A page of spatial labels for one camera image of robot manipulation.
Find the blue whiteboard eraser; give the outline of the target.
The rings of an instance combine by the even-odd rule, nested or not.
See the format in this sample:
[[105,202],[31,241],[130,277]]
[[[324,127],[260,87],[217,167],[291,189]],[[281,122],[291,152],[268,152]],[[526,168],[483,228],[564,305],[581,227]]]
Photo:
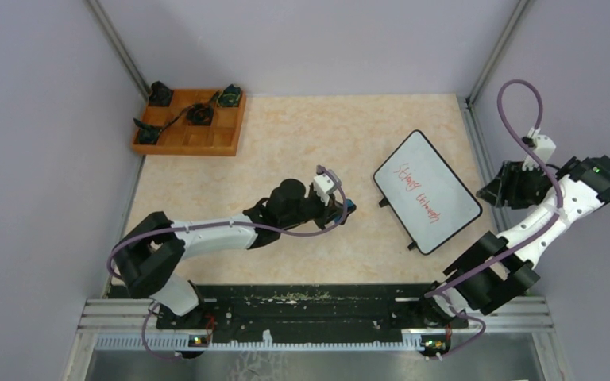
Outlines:
[[341,214],[349,215],[356,209],[357,206],[351,199],[346,199],[345,202],[341,204]]

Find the small black-framed whiteboard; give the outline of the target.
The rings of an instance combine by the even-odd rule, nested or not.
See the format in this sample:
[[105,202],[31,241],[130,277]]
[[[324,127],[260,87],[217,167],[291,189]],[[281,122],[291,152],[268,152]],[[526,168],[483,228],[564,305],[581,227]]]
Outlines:
[[411,238],[410,250],[429,256],[483,212],[453,168],[427,136],[412,131],[373,173],[389,206]]

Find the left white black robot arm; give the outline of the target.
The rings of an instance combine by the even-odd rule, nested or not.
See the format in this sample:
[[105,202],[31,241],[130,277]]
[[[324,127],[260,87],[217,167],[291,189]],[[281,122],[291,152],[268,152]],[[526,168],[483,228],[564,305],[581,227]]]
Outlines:
[[316,175],[309,186],[285,179],[267,198],[226,219],[175,221],[152,212],[113,249],[110,261],[133,299],[150,298],[174,313],[189,329],[204,323],[207,308],[192,282],[175,273],[178,264],[197,255],[225,250],[251,250],[271,244],[295,228],[313,222],[321,235],[343,225],[356,209],[336,199],[335,180]]

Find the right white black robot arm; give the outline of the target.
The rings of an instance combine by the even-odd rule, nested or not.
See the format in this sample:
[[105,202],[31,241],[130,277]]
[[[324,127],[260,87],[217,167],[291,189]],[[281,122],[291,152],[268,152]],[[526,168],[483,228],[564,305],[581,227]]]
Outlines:
[[466,309],[488,315],[524,294],[540,279],[535,267],[547,247],[571,225],[610,203],[610,157],[572,158],[556,174],[553,187],[516,226],[487,232],[445,271],[416,304],[426,327],[445,325]]

